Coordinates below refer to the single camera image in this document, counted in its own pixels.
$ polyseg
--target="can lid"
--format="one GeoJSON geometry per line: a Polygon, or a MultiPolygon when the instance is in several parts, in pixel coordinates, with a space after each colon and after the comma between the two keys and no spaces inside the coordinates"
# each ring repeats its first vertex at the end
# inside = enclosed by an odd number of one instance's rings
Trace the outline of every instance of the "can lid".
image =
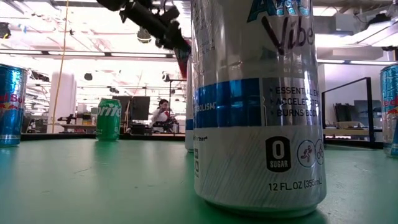
{"type": "Polygon", "coordinates": [[[390,69],[391,67],[394,67],[394,66],[398,66],[398,62],[397,63],[393,63],[392,65],[388,65],[388,66],[384,67],[380,72],[384,72],[385,70],[388,70],[388,69],[390,69]]]}
{"type": "Polygon", "coordinates": [[[3,64],[3,63],[0,63],[0,67],[6,67],[7,69],[12,69],[12,70],[25,70],[25,71],[28,71],[28,68],[24,68],[22,66],[6,65],[6,64],[3,64]]]}
{"type": "Polygon", "coordinates": [[[109,99],[109,98],[101,98],[101,101],[113,101],[113,102],[120,102],[118,99],[109,99]]]}

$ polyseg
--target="blue and silver can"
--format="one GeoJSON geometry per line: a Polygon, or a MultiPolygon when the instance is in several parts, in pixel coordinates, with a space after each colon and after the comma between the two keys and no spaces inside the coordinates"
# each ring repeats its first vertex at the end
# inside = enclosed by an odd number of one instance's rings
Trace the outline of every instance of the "blue and silver can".
{"type": "Polygon", "coordinates": [[[189,56],[187,65],[187,109],[185,111],[185,148],[193,152],[193,96],[192,96],[192,56],[189,56]]]}
{"type": "Polygon", "coordinates": [[[398,157],[398,63],[380,72],[384,152],[398,157]]]}
{"type": "Polygon", "coordinates": [[[245,215],[326,196],[311,0],[192,1],[195,191],[245,215]]]}
{"type": "Polygon", "coordinates": [[[0,147],[21,141],[28,71],[0,64],[0,147]]]}

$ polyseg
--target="sprite can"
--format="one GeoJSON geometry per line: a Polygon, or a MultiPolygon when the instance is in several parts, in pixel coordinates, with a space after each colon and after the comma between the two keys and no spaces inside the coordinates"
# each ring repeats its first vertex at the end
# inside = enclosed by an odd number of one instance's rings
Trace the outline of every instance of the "sprite can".
{"type": "Polygon", "coordinates": [[[115,141],[120,134],[122,106],[119,100],[102,99],[98,105],[96,138],[100,141],[115,141]]]}

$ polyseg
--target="green table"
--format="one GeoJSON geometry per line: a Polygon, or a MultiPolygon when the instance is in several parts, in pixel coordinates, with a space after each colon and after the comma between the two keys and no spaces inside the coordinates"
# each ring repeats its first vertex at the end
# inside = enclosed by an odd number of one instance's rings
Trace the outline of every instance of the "green table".
{"type": "Polygon", "coordinates": [[[328,146],[328,195],[293,220],[244,218],[193,190],[183,142],[93,139],[22,142],[0,149],[0,223],[397,223],[398,160],[328,146]]]}

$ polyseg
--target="white energy drink can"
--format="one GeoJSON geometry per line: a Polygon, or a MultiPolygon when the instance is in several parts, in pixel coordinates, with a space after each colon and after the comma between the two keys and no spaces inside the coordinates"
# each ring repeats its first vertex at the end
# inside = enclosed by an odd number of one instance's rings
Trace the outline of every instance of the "white energy drink can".
{"type": "Polygon", "coordinates": [[[187,109],[185,112],[185,148],[193,152],[193,96],[192,96],[192,56],[189,56],[187,65],[187,109]]]}
{"type": "Polygon", "coordinates": [[[297,217],[326,196],[312,1],[192,2],[195,191],[297,217]]]}

